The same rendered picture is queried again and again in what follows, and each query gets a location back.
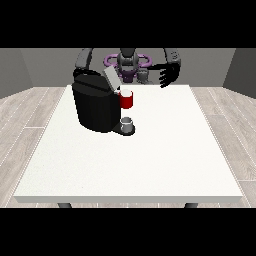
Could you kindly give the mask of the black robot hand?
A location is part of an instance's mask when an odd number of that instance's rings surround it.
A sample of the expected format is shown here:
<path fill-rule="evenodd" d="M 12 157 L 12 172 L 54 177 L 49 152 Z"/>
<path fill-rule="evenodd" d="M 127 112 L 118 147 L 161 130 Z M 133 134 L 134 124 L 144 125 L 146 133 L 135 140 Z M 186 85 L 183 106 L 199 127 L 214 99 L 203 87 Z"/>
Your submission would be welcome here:
<path fill-rule="evenodd" d="M 150 66 L 148 70 L 160 70 L 160 87 L 165 88 L 178 79 L 180 68 L 181 65 L 179 63 L 165 63 Z"/>
<path fill-rule="evenodd" d="M 88 69 L 75 68 L 75 70 L 73 71 L 73 77 L 77 77 L 78 75 L 81 75 L 81 74 L 86 74 L 87 71 Z"/>

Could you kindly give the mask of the small grey coffee pod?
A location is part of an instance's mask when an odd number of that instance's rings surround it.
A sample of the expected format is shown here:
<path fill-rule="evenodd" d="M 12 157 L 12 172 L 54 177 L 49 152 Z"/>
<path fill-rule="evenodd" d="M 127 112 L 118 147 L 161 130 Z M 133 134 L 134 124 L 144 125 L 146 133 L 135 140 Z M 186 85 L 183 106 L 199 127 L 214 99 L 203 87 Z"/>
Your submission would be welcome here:
<path fill-rule="evenodd" d="M 147 69 L 140 69 L 137 73 L 137 81 L 142 84 L 148 82 L 149 71 Z"/>

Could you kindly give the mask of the pale grey machine lid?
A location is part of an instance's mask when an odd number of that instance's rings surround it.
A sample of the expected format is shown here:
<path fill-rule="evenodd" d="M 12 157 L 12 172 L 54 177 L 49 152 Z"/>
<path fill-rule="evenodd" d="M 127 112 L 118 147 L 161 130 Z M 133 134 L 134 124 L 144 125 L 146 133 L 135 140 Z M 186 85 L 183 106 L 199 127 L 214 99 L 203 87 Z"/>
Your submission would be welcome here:
<path fill-rule="evenodd" d="M 120 85 L 121 81 L 116 73 L 116 70 L 113 66 L 109 66 L 103 70 L 103 74 L 106 77 L 107 81 L 109 82 L 109 85 L 113 91 L 116 91 Z"/>

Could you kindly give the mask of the black coffee machine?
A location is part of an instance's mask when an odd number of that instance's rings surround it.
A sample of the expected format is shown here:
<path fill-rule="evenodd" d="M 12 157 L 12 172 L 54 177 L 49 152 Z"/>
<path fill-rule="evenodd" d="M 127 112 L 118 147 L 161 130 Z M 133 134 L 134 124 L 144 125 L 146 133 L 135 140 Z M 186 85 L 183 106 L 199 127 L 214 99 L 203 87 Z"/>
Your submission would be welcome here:
<path fill-rule="evenodd" d="M 135 133 L 135 126 L 129 133 L 121 131 L 121 108 L 119 92 L 114 92 L 107 79 L 99 75 L 78 75 L 72 84 L 72 91 L 79 122 L 94 132 L 116 132 L 123 136 Z"/>

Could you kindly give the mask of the red pod holder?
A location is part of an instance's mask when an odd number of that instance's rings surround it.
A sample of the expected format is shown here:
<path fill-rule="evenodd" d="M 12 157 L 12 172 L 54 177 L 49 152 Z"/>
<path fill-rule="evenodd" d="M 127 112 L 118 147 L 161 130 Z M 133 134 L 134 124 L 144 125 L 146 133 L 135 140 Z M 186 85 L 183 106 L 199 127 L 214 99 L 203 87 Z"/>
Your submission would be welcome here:
<path fill-rule="evenodd" d="M 119 92 L 120 107 L 129 109 L 133 106 L 133 92 L 129 89 L 122 89 Z"/>

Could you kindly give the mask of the small grey cup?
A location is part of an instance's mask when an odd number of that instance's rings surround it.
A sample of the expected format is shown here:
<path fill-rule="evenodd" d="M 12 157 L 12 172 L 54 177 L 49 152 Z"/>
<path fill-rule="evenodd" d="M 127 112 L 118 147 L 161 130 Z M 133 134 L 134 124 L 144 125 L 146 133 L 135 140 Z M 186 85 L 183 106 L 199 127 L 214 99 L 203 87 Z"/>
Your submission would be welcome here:
<path fill-rule="evenodd" d="M 130 117 L 123 117 L 120 120 L 121 131 L 124 133 L 129 133 L 133 129 L 133 120 Z"/>

